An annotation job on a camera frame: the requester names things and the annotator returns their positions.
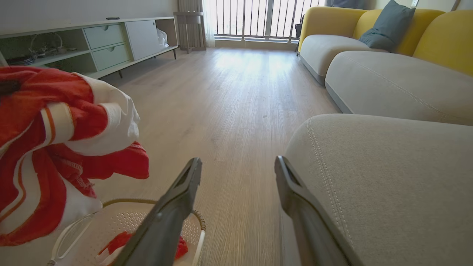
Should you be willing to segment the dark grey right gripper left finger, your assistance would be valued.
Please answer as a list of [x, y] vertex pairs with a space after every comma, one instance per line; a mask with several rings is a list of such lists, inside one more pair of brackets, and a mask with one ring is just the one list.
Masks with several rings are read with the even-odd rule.
[[202, 162], [192, 158], [158, 200], [113, 266], [172, 266], [184, 220], [194, 209]]

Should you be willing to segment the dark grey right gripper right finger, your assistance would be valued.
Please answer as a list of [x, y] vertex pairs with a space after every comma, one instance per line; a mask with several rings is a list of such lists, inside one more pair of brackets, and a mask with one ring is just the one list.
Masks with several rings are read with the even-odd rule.
[[364, 266], [289, 160], [277, 156], [274, 172], [282, 209], [293, 222], [302, 266]]

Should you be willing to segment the red garment with white trim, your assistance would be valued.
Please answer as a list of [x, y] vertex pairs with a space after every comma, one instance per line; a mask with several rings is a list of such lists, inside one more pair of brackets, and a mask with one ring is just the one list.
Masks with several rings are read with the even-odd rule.
[[[99, 266], [111, 266], [121, 253], [127, 242], [134, 236], [128, 231], [116, 235], [97, 255], [96, 262]], [[188, 253], [187, 242], [183, 237], [179, 237], [179, 243], [175, 255], [175, 260], [180, 259]]]

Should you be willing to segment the red and white striped garment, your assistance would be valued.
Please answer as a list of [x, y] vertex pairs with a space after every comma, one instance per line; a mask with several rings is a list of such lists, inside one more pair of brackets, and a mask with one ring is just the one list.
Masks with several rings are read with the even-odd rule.
[[132, 98], [54, 68], [0, 68], [0, 246], [45, 237], [99, 211], [91, 180], [149, 178]]

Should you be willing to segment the white perforated laundry basket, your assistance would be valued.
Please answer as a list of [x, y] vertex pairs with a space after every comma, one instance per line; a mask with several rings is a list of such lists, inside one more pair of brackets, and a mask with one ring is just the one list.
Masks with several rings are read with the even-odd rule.
[[[116, 235], [134, 232], [141, 225], [156, 201], [119, 198], [105, 202], [101, 211], [73, 222], [59, 235], [46, 266], [99, 266], [96, 255]], [[182, 237], [188, 252], [173, 266], [203, 266], [202, 250], [206, 225], [197, 211], [185, 219]]]

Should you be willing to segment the large grey sofa seat cushion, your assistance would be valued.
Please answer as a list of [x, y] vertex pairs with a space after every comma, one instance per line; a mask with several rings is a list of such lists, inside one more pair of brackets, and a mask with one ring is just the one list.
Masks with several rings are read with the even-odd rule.
[[343, 113], [473, 126], [473, 77], [422, 59], [346, 51], [325, 83]]

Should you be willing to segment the small grey sofa seat cushion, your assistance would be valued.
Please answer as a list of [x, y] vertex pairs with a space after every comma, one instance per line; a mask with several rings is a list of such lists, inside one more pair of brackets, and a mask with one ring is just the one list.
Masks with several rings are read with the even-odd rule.
[[298, 55], [316, 81], [325, 86], [326, 74], [332, 60], [345, 51], [387, 52], [370, 48], [353, 38], [337, 35], [310, 35], [301, 43]]

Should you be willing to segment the grey sofa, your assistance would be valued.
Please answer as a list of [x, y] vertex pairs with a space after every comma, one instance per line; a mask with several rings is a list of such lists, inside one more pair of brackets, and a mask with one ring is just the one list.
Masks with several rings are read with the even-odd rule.
[[473, 266], [473, 126], [319, 115], [284, 157], [365, 266]]

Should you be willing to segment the pale green cabinet drawer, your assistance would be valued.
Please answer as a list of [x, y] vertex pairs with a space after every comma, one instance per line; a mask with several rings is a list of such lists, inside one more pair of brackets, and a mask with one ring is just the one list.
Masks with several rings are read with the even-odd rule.
[[84, 34], [91, 50], [127, 42], [122, 23], [84, 28]]
[[102, 50], [92, 52], [98, 71], [102, 71], [113, 66], [130, 62], [130, 55], [127, 44], [120, 44], [114, 47], [108, 47]]

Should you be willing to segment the white plastic bag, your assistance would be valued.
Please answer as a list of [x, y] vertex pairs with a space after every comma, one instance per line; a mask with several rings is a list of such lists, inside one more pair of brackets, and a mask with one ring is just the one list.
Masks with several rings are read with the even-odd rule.
[[159, 49], [165, 49], [169, 47], [168, 38], [166, 32], [160, 30], [159, 28], [156, 29], [157, 37], [158, 37], [158, 47]]

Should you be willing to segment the white low media cabinet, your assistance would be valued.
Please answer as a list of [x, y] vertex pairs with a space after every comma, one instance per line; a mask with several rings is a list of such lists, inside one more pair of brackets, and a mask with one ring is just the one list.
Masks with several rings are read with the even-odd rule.
[[[135, 61], [132, 56], [132, 51], [129, 43], [125, 22], [129, 21], [142, 21], [142, 20], [155, 20], [156, 27], [166, 32], [168, 38], [169, 47], [161, 50], [160, 52], [147, 56], [145, 58]], [[108, 47], [102, 47], [91, 50], [88, 46], [87, 39], [84, 34], [84, 28], [96, 27], [101, 25], [113, 25], [123, 24], [126, 43], [129, 49], [132, 60], [125, 62], [111, 68], [98, 71], [95, 60], [93, 59], [92, 52], [102, 50], [108, 47], [114, 47], [120, 44], [112, 44]], [[53, 55], [47, 57], [37, 57], [32, 55], [28, 49], [30, 47], [31, 37], [36, 34], [43, 33], [58, 33], [63, 41], [64, 46], [67, 48], [66, 54]], [[44, 27], [40, 29], [24, 29], [16, 30], [11, 32], [0, 32], [0, 66], [10, 67], [12, 65], [7, 64], [7, 59], [19, 57], [19, 56], [34, 56], [36, 58], [31, 67], [41, 68], [56, 68], [67, 72], [77, 72], [92, 78], [101, 78], [107, 75], [113, 74], [114, 72], [120, 72], [122, 69], [135, 65], [139, 62], [143, 62], [146, 59], [154, 58], [158, 55], [166, 52], [175, 52], [179, 46], [176, 32], [176, 23], [174, 17], [147, 17], [147, 18], [135, 18], [129, 20], [106, 20], [92, 23], [82, 23], [77, 25], [67, 25], [62, 27]]]

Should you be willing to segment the white cabinet door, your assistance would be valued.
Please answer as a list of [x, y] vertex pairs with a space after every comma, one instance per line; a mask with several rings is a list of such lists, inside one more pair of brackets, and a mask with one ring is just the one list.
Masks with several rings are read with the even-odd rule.
[[135, 61], [164, 49], [159, 43], [155, 20], [125, 22], [132, 56]]

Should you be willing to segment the black object beside sofa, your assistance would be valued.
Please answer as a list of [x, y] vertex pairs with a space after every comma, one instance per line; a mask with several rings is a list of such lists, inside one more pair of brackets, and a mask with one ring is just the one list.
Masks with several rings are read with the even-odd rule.
[[298, 38], [298, 43], [296, 45], [295, 51], [297, 52], [297, 56], [299, 56], [299, 42], [300, 42], [300, 36], [302, 32], [302, 25], [303, 25], [303, 20], [304, 20], [305, 15], [302, 15], [300, 22], [295, 25], [296, 29], [296, 38]]

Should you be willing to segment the yellow sofa backrest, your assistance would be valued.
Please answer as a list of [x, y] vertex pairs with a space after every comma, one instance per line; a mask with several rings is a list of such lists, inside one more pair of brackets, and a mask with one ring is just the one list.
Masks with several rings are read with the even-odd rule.
[[343, 7], [310, 7], [303, 18], [297, 52], [310, 35], [338, 35], [353, 37], [355, 27], [367, 10]]
[[420, 38], [413, 57], [473, 77], [473, 10], [436, 17]]
[[[361, 15], [354, 29], [353, 38], [359, 39], [363, 33], [371, 29], [381, 12], [382, 10], [369, 10]], [[412, 56], [426, 28], [441, 14], [444, 14], [444, 12], [440, 10], [416, 10], [402, 42], [393, 53]]]

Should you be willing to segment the small wooden side table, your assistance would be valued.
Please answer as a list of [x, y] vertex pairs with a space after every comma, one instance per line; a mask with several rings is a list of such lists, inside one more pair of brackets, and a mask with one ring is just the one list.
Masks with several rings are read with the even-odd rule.
[[[185, 50], [188, 54], [191, 53], [192, 50], [196, 51], [205, 51], [207, 50], [207, 42], [205, 37], [205, 25], [203, 23], [203, 12], [174, 12], [174, 16], [176, 17], [176, 22], [178, 25], [184, 25], [185, 27], [185, 44], [184, 48], [181, 50]], [[188, 32], [188, 25], [200, 25], [200, 40], [201, 40], [201, 47], [191, 47], [190, 40], [189, 40], [189, 32]]]

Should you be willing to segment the balcony window railing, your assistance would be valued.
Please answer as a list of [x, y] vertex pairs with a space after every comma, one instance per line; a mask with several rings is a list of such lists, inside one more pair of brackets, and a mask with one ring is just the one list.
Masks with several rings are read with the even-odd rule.
[[217, 40], [296, 43], [296, 25], [310, 7], [327, 0], [210, 0]]

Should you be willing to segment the blue-grey throw pillow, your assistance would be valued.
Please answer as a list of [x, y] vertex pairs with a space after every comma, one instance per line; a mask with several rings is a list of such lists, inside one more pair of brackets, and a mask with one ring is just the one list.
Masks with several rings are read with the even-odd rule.
[[394, 52], [407, 32], [415, 7], [406, 7], [390, 0], [378, 16], [374, 26], [359, 41], [369, 48]]

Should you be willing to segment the stack of dark plates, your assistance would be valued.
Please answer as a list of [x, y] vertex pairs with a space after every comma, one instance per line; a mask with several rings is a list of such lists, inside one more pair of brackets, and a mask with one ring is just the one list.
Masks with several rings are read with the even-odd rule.
[[19, 56], [11, 59], [7, 59], [8, 65], [15, 65], [15, 66], [25, 66], [25, 65], [32, 65], [35, 62], [36, 58], [34, 56]]

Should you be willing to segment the beige curtain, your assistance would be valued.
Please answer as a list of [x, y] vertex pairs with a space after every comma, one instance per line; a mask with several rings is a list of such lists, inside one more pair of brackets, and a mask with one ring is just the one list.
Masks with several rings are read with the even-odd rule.
[[187, 47], [186, 29], [190, 47], [201, 48], [215, 47], [215, 34], [217, 33], [215, 10], [216, 0], [178, 0], [179, 12], [202, 12], [201, 24], [179, 25], [179, 38], [181, 47]]

